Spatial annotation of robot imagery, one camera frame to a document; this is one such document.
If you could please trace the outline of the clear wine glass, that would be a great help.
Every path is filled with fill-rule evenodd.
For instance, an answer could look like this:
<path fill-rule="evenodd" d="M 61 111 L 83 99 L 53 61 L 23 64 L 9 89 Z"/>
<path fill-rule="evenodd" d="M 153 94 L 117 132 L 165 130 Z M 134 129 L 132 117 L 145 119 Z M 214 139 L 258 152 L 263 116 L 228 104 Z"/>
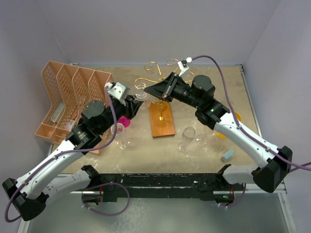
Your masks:
<path fill-rule="evenodd" d="M 138 83 L 136 86 L 134 97 L 136 100 L 145 101 L 149 98 L 149 95 L 144 91 L 146 88 L 145 83 Z"/>

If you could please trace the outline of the small clear glass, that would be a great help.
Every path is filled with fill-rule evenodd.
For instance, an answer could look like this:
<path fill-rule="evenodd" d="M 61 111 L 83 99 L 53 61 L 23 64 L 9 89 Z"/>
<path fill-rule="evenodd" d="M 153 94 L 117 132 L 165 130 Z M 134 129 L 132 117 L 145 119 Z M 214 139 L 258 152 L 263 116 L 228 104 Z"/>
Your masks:
<path fill-rule="evenodd" d="M 195 141 L 198 145 L 205 147 L 208 144 L 208 136 L 206 134 L 198 134 Z"/>

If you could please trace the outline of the yellow plastic wine glass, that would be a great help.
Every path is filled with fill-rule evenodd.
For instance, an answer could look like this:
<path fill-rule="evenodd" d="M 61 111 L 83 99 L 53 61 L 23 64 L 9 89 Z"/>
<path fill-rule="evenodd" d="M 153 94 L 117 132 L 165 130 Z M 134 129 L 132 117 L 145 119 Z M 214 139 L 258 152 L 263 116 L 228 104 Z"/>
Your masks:
<path fill-rule="evenodd" d="M 228 139 L 237 139 L 240 135 L 241 116 L 238 113 L 225 113 L 221 118 L 220 122 L 217 122 L 214 126 L 214 130 L 222 134 Z"/>

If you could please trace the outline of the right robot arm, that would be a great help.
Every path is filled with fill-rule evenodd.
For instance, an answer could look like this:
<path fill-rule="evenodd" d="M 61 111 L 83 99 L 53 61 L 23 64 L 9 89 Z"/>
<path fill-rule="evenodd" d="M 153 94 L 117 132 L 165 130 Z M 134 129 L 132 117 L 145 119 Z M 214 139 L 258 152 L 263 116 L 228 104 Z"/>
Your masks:
<path fill-rule="evenodd" d="M 196 108 L 195 116 L 203 125 L 226 136 L 255 162 L 255 166 L 224 166 L 216 178 L 221 190 L 236 183 L 254 183 L 273 193 L 289 173 L 290 166 L 284 159 L 292 159 L 292 150 L 287 146 L 279 148 L 236 120 L 236 115 L 214 98 L 215 86 L 208 76 L 197 75 L 192 84 L 187 84 L 171 73 L 144 92 L 165 102 L 176 99 Z"/>

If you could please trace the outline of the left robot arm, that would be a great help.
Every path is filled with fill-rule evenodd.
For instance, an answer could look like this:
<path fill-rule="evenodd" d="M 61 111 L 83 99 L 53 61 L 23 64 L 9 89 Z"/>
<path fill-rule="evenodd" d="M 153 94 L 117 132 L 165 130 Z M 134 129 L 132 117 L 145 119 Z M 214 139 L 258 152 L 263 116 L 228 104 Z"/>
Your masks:
<path fill-rule="evenodd" d="M 102 186 L 99 172 L 85 165 L 76 173 L 56 177 L 88 152 L 98 150 L 101 136 L 111 127 L 116 127 L 122 117 L 133 119 L 142 101 L 128 95 L 122 100 L 107 97 L 109 105 L 91 101 L 81 113 L 78 124 L 60 145 L 35 168 L 19 177 L 8 178 L 2 183 L 9 202 L 4 211 L 5 221 L 15 222 L 22 218 L 29 221 L 43 212 L 48 204 L 76 190 L 95 190 Z"/>

